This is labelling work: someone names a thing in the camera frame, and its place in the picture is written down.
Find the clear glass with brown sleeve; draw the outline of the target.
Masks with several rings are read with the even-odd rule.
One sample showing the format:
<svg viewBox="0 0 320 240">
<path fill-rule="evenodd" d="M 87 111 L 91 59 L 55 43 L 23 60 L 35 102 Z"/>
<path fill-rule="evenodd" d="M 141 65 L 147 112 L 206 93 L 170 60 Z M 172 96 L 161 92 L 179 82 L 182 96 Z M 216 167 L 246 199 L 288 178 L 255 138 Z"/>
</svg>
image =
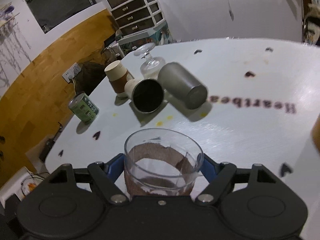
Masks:
<svg viewBox="0 0 320 240">
<path fill-rule="evenodd" d="M 204 161 L 204 152 L 195 140 L 164 128 L 131 134 L 124 154 L 124 179 L 130 196 L 188 196 Z"/>
</svg>

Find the beige brown paper cup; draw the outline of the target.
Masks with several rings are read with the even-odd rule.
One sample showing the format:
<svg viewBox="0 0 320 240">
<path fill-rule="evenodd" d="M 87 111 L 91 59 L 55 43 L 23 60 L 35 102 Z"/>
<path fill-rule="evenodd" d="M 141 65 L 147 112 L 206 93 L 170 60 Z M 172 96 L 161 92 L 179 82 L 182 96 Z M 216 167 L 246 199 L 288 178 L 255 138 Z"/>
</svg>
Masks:
<svg viewBox="0 0 320 240">
<path fill-rule="evenodd" d="M 120 99 L 127 98 L 125 85 L 133 79 L 132 74 L 123 66 L 120 60 L 110 63 L 104 70 L 113 90 Z"/>
</svg>

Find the tall brown bamboo cup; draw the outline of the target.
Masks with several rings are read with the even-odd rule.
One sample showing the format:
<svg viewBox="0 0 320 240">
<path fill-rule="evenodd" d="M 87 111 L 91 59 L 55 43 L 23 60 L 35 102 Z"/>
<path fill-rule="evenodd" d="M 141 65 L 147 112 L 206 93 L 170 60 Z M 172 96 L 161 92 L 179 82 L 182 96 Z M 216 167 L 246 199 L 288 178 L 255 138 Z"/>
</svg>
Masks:
<svg viewBox="0 0 320 240">
<path fill-rule="evenodd" d="M 320 115 L 318 116 L 311 130 L 311 136 L 312 136 L 313 144 L 317 148 L 318 152 L 320 152 Z"/>
</svg>

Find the green tin can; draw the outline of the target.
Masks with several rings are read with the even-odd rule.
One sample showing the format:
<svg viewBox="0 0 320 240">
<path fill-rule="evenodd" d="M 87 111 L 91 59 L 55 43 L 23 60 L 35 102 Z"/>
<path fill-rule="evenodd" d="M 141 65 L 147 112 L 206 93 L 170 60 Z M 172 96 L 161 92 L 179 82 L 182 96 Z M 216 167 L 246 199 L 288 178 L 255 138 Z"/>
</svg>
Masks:
<svg viewBox="0 0 320 240">
<path fill-rule="evenodd" d="M 84 92 L 72 98 L 68 108 L 86 125 L 92 123 L 99 114 L 99 108 Z"/>
</svg>

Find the cream mug with dark interior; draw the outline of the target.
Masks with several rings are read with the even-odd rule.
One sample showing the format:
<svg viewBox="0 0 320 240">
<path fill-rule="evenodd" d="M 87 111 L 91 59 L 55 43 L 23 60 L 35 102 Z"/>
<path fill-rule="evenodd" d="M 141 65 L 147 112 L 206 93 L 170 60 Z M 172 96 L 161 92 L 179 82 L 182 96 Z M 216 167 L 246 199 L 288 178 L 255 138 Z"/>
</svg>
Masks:
<svg viewBox="0 0 320 240">
<path fill-rule="evenodd" d="M 155 79 L 132 79 L 125 84 L 125 93 L 140 113 L 152 113 L 164 100 L 164 90 Z"/>
</svg>

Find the grey metal tumbler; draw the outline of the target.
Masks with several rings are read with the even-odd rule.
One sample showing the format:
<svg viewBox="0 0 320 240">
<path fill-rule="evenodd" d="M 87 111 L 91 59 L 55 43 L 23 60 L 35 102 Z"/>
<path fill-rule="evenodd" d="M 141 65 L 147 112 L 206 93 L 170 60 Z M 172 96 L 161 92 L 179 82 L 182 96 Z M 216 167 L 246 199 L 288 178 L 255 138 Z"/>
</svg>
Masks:
<svg viewBox="0 0 320 240">
<path fill-rule="evenodd" d="M 197 109 L 207 100 L 207 87 L 178 62 L 165 64 L 159 71 L 158 81 L 187 109 Z"/>
</svg>

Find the upturned clear wine glass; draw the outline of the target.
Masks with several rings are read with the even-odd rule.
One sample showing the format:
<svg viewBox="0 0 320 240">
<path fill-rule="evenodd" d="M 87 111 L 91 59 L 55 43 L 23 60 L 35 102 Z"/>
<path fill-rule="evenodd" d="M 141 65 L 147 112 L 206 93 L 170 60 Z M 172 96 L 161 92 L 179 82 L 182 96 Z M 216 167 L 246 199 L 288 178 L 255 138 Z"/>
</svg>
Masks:
<svg viewBox="0 0 320 240">
<path fill-rule="evenodd" d="M 135 56 L 140 56 L 145 62 L 140 67 L 140 72 L 145 79 L 157 80 L 158 74 L 162 67 L 166 64 L 162 57 L 153 57 L 150 53 L 155 48 L 156 44 L 146 43 L 134 51 Z"/>
</svg>

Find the white drawer cabinet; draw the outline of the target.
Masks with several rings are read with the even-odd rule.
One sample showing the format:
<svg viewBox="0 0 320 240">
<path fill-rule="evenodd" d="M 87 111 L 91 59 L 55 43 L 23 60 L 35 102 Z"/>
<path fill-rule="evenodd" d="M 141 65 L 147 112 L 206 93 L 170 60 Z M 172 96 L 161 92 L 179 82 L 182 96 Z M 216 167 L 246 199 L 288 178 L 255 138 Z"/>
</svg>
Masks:
<svg viewBox="0 0 320 240">
<path fill-rule="evenodd" d="M 111 9 L 123 36 L 159 26 L 165 21 L 158 0 L 128 0 Z"/>
</svg>

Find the white wall power socket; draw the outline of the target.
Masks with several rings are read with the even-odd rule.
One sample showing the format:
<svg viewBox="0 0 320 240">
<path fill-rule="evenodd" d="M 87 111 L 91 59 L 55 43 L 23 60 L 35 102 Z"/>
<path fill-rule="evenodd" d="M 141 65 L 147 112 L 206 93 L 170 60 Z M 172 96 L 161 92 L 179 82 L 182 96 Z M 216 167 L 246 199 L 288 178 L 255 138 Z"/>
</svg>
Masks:
<svg viewBox="0 0 320 240">
<path fill-rule="evenodd" d="M 74 63 L 63 73 L 62 77 L 67 83 L 71 83 L 72 79 L 75 78 L 80 72 L 81 67 L 77 63 Z"/>
</svg>

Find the macrame wall hanger shelf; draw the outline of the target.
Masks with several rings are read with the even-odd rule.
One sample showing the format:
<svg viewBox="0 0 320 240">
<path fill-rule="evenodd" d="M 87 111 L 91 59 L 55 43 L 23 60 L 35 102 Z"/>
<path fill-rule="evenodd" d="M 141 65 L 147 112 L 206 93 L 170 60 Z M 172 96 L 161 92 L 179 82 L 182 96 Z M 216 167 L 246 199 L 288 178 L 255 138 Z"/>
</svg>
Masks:
<svg viewBox="0 0 320 240">
<path fill-rule="evenodd" d="M 1 4 L 1 88 L 10 86 L 8 70 L 22 73 L 22 61 L 32 62 L 27 50 L 31 49 L 16 20 L 20 14 L 14 12 L 12 3 Z"/>
</svg>

